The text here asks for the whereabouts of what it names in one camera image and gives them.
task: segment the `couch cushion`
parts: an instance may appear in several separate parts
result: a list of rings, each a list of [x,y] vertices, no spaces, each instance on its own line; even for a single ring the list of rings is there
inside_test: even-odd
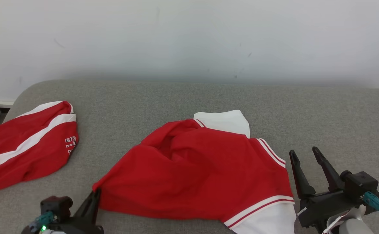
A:
[[[199,111],[241,110],[251,137],[266,139],[287,161],[293,194],[293,149],[310,184],[317,192],[327,191],[312,146],[318,146],[339,173],[365,171],[379,181],[379,89],[53,80],[24,91],[6,119],[57,100],[74,106],[78,145],[56,173],[0,191],[0,233],[19,234],[40,214],[39,202],[50,195],[71,197],[75,211],[93,183],[133,145],[164,123],[192,118]],[[379,233],[378,213],[365,221]],[[149,219],[104,210],[97,223],[108,234],[232,233],[219,221]],[[295,233],[316,230],[301,228],[297,221]]]

